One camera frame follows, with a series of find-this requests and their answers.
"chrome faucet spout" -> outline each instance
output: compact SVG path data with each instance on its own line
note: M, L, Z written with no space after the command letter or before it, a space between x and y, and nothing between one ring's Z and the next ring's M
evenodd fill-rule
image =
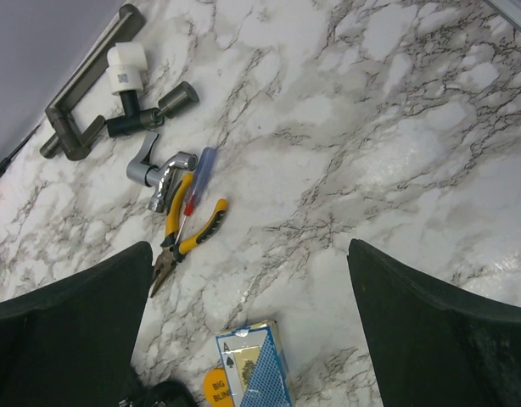
M148 209L161 213L174 181L176 170L193 171L198 159L196 155L180 151L168 159L161 167L151 164L151 153L159 135L148 131L137 156L126 167L126 176L146 187L154 187L155 191L149 201Z
M165 201L172 184L176 170L192 171L196 168L197 158L194 154L180 151L171 159L168 159L159 170L152 169L147 174L147 182L155 187L153 196L149 201L149 210L160 213L165 210Z

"cylindrical metal knob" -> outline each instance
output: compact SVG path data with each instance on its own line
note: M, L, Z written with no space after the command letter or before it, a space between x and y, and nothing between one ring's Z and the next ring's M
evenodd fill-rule
M59 138L56 134L53 134L49 140L40 147L40 154L45 159L52 159L59 151L61 151L61 148L59 145Z
M199 102L199 95L188 82L182 82L159 100L160 114L171 119Z

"white plastic cap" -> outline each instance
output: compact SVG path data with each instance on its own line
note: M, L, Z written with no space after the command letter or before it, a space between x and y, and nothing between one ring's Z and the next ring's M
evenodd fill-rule
M106 55L106 75L112 94L143 89L141 70L148 69L148 60L140 42L119 42Z
M118 42L108 51L106 57L108 66L133 65L139 70L148 70L148 60L140 42Z

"gray wall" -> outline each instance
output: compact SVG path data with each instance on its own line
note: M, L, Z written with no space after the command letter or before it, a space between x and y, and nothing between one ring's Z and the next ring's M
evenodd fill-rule
M0 160L25 137L123 0L0 0Z

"screwdriver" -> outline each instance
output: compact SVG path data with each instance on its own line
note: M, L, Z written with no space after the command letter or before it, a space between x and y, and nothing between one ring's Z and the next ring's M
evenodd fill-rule
M213 165L216 162L217 150L206 147L200 156L199 164L194 172L193 183L185 196L185 210L183 211L183 221L179 226L179 232L176 237L176 244L179 244L179 237L182 234L183 227L187 218L193 214L194 209L200 204L200 198L208 185Z
M31 139L32 136L34 136L34 134L36 133L36 131L38 130L38 128L40 128L40 125L37 125L33 131L31 131L27 137L25 137L25 140L23 140L22 142L20 142L20 145L17 146L14 151L12 151L12 153L6 157L5 159L3 159L1 162L0 162L0 178L4 175L4 173L6 172L6 170L8 169L9 165L12 164L12 159L14 159L15 155L25 146L25 144L27 144L27 142Z

